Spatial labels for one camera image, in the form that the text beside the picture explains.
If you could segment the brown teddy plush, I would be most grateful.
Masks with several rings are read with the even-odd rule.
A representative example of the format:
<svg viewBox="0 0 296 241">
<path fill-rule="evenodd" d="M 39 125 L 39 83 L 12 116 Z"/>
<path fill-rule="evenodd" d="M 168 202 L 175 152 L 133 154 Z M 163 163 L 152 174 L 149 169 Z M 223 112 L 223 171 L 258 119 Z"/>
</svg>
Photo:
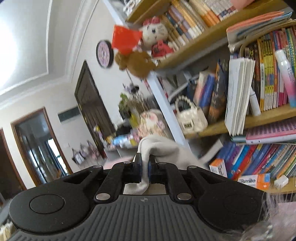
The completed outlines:
<svg viewBox="0 0 296 241">
<path fill-rule="evenodd" d="M 147 52 L 133 51 L 128 55 L 117 52 L 114 61 L 121 71 L 128 70 L 139 79 L 147 78 L 149 73 L 156 68 L 151 56 Z"/>
</svg>

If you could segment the wooden bookshelf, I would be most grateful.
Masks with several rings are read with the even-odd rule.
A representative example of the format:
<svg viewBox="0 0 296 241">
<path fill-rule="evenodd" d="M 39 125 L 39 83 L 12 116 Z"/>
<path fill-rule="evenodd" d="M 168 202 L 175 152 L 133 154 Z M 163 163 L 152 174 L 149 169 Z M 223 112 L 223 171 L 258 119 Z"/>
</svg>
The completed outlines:
<svg viewBox="0 0 296 241">
<path fill-rule="evenodd" d="M 241 134 L 245 128 L 247 104 L 251 100 L 251 75 L 255 71 L 255 61 L 247 58 L 231 59 L 229 61 L 229 82 L 227 88 L 227 105 L 225 126 L 230 135 Z M 189 148 L 187 141 L 175 141 Z M 223 147 L 218 140 L 200 159 L 209 165 L 210 159 Z"/>
</svg>

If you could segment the white orange Usmile box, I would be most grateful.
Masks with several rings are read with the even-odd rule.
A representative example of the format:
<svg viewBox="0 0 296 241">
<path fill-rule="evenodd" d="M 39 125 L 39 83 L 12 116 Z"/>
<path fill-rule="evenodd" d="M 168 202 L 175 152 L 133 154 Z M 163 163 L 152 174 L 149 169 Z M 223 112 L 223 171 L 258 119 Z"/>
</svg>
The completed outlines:
<svg viewBox="0 0 296 241">
<path fill-rule="evenodd" d="M 209 165 L 210 171 L 223 176 L 225 178 L 227 178 L 227 171 L 226 171 L 226 166 L 225 166 L 225 162 L 223 159 L 215 159 L 210 165 Z"/>
</svg>

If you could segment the hello kitty plush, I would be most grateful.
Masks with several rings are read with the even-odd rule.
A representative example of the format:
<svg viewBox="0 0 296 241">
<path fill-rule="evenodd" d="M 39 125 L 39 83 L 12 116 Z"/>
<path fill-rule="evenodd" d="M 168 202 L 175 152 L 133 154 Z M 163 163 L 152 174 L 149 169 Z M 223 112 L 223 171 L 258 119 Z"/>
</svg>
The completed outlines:
<svg viewBox="0 0 296 241">
<path fill-rule="evenodd" d="M 163 60 L 174 53 L 174 46 L 169 41 L 169 33 L 157 16 L 146 19 L 139 29 L 142 32 L 141 44 L 156 60 Z"/>
</svg>

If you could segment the flat white orange box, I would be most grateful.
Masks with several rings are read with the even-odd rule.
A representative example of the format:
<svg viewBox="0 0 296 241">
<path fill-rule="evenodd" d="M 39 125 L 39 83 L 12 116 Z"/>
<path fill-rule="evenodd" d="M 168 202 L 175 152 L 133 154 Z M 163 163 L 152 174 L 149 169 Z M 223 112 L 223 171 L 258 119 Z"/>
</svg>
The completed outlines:
<svg viewBox="0 0 296 241">
<path fill-rule="evenodd" d="M 268 190 L 270 187 L 270 173 L 241 176 L 237 181 L 259 190 Z"/>
</svg>

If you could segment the cream white t-shirt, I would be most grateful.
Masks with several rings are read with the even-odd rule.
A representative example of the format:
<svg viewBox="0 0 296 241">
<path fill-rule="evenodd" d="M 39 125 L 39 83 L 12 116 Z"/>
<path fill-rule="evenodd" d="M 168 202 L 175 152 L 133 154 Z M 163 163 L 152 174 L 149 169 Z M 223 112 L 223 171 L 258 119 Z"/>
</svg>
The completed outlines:
<svg viewBox="0 0 296 241">
<path fill-rule="evenodd" d="M 181 170 L 185 170 L 190 165 L 206 170 L 209 169 L 207 164 L 201 159 L 197 159 L 190 149 L 171 139 L 158 135 L 150 135 L 143 138 L 138 144 L 137 152 L 142 156 L 142 180 L 140 183 L 126 184 L 123 191 L 125 195 L 166 194 L 163 184 L 151 184 L 149 181 L 148 167 L 151 156 L 154 156 L 157 163 L 172 163 Z"/>
</svg>

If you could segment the row of colourful books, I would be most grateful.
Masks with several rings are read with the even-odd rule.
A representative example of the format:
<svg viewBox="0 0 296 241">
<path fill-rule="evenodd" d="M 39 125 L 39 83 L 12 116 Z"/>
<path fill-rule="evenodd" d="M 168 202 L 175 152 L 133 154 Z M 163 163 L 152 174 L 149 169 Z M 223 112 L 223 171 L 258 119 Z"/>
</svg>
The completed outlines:
<svg viewBox="0 0 296 241">
<path fill-rule="evenodd" d="M 227 178 L 270 173 L 270 180 L 295 176 L 295 144 L 244 145 L 227 142 L 215 159 L 223 159 Z"/>
</svg>

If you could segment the white pearl handbag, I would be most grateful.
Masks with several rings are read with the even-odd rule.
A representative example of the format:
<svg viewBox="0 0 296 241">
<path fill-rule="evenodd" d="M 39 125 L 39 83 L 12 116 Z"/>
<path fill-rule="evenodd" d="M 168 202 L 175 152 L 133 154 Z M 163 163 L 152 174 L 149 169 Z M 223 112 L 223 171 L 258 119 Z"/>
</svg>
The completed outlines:
<svg viewBox="0 0 296 241">
<path fill-rule="evenodd" d="M 179 111 L 179 102 L 189 104 L 189 109 Z M 200 133 L 208 126 L 208 121 L 199 106 L 196 106 L 186 96 L 178 96 L 175 100 L 176 118 L 184 135 Z"/>
</svg>

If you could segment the round pink wall clock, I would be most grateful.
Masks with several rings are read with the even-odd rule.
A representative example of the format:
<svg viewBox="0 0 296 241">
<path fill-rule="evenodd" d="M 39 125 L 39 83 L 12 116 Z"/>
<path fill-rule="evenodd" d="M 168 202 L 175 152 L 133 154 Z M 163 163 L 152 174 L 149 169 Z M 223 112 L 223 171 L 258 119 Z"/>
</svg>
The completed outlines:
<svg viewBox="0 0 296 241">
<path fill-rule="evenodd" d="M 114 61 L 114 51 L 111 42 L 108 40 L 101 40 L 96 46 L 96 58 L 100 67 L 106 69 L 110 68 Z"/>
</svg>

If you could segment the white charger block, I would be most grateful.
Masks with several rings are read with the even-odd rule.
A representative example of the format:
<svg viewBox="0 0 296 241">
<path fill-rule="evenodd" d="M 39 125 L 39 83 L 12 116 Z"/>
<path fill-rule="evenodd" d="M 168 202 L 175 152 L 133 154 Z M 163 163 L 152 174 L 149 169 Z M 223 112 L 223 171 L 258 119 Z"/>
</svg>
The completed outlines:
<svg viewBox="0 0 296 241">
<path fill-rule="evenodd" d="M 289 182 L 289 178 L 287 178 L 286 175 L 282 175 L 280 176 L 280 178 L 274 181 L 273 185 L 276 189 L 282 189 L 288 184 L 288 182 Z"/>
</svg>

